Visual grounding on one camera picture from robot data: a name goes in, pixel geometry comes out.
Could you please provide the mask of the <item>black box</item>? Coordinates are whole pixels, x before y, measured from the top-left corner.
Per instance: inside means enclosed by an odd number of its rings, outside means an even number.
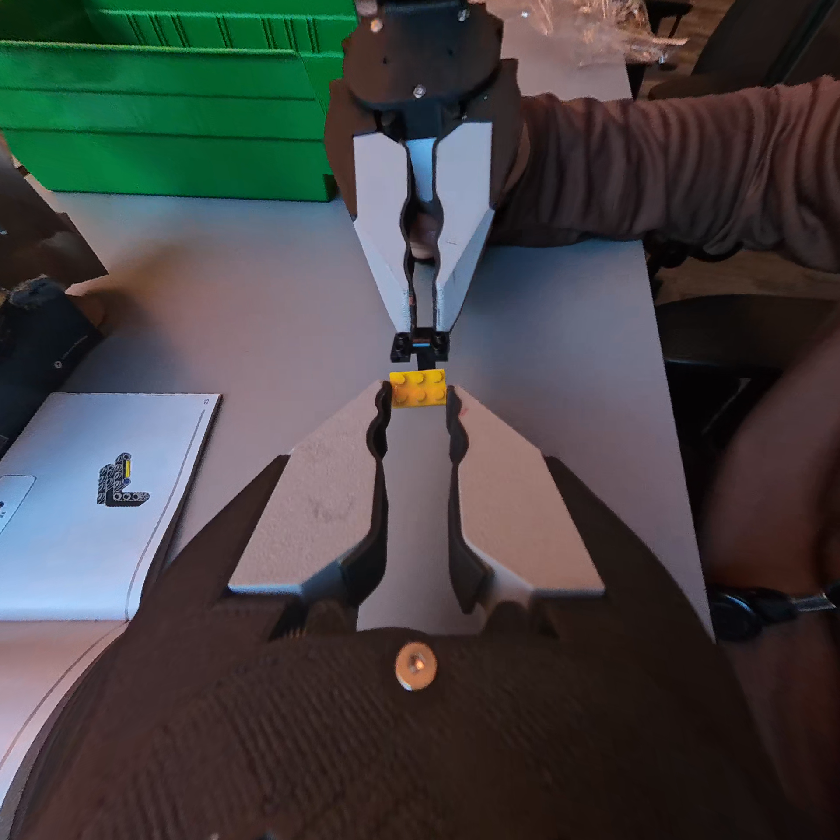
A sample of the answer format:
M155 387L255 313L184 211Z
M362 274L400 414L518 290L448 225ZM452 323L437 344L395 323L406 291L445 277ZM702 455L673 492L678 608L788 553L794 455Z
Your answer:
M102 341L76 299L50 278L27 280L1 307L1 453Z

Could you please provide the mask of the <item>black lego piece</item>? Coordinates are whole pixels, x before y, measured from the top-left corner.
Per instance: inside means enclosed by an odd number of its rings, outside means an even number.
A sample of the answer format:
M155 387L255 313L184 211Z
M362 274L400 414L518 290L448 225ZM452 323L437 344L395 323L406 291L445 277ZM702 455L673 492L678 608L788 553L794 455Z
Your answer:
M448 361L449 338L449 332L440 332L432 328L397 332L392 342L391 362L408 363L415 356L418 370L434 370L438 363Z

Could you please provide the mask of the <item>person's left forearm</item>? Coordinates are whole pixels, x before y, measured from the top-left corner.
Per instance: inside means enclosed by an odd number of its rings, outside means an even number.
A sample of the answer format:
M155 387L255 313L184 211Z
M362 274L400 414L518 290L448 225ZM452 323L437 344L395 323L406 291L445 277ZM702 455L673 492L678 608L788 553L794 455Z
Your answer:
M838 325L731 441L700 537L709 582L814 595L838 581Z

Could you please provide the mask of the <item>yellow lego brick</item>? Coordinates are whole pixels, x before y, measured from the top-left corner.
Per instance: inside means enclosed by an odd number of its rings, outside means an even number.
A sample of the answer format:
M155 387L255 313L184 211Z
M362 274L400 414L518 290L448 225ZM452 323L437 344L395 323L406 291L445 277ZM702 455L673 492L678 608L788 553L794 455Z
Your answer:
M444 406L447 382L443 369L393 371L389 374L392 407L411 408Z

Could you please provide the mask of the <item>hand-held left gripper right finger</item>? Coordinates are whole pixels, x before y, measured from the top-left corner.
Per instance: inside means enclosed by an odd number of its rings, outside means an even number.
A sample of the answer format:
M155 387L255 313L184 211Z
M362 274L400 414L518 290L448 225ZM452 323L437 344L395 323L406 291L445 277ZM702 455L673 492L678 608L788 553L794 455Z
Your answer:
M540 449L458 386L447 394L448 569L464 614L599 597L605 585Z

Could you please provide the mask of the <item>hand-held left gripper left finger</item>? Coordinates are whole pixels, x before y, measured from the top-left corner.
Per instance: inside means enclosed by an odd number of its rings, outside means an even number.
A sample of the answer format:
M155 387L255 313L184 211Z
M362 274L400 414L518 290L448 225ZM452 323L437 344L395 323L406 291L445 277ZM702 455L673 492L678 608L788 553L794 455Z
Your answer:
M391 386L375 381L292 449L229 579L232 592L358 607L375 590L386 566L391 401Z

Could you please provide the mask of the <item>person's right hand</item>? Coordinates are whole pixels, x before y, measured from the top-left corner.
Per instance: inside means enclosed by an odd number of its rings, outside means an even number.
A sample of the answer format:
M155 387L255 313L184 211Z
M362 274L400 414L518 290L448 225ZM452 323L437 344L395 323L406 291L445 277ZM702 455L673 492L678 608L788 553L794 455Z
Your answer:
M408 242L415 260L434 259L439 236L438 221L425 211L418 211L412 221Z

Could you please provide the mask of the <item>person's right forearm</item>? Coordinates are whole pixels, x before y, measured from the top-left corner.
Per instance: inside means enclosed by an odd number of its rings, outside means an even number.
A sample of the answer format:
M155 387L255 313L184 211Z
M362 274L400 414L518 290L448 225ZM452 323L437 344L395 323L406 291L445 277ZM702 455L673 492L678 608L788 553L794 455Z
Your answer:
M839 271L839 82L663 101L522 101L530 151L494 245L659 233Z

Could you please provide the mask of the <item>black wristwatch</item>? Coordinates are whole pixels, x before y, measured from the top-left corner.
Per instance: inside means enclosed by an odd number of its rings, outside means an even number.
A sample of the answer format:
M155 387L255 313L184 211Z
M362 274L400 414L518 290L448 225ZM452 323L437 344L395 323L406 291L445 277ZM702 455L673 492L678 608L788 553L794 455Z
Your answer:
M789 623L813 613L834 613L839 607L839 581L812 595L788 595L763 587L711 585L707 588L710 618L718 642L748 642L765 627Z

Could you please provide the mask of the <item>clear plastic bag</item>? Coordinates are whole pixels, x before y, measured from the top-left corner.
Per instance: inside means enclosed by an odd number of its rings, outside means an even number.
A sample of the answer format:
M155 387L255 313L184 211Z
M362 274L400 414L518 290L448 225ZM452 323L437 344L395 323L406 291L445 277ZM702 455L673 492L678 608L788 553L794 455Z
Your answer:
M687 38L656 35L640 1L516 2L508 16L528 24L579 67L654 65L688 42Z

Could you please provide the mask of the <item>lego instruction booklet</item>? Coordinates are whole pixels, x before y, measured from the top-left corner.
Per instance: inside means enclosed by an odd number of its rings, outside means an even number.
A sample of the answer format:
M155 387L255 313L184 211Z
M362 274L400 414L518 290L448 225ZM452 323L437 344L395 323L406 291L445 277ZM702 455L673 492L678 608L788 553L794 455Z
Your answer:
M137 612L218 394L56 393L1 465L1 792Z

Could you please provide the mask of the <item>green plastic bin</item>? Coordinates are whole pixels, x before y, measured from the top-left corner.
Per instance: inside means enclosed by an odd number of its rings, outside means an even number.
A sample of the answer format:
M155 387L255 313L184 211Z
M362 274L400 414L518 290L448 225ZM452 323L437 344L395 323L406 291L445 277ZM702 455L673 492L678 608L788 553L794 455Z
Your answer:
M2 88L315 102L351 2L2 2Z
M324 202L340 52L2 41L2 132L55 192Z

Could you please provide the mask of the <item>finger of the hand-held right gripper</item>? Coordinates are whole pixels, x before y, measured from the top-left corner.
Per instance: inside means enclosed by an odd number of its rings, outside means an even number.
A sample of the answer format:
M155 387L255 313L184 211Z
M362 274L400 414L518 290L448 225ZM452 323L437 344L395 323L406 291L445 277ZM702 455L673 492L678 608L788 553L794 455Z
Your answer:
M353 227L396 333L413 329L409 246L403 217L412 194L404 144L383 133L353 137L356 215Z
M451 330L490 230L491 122L464 122L434 146L434 193L443 212L437 238L434 328Z

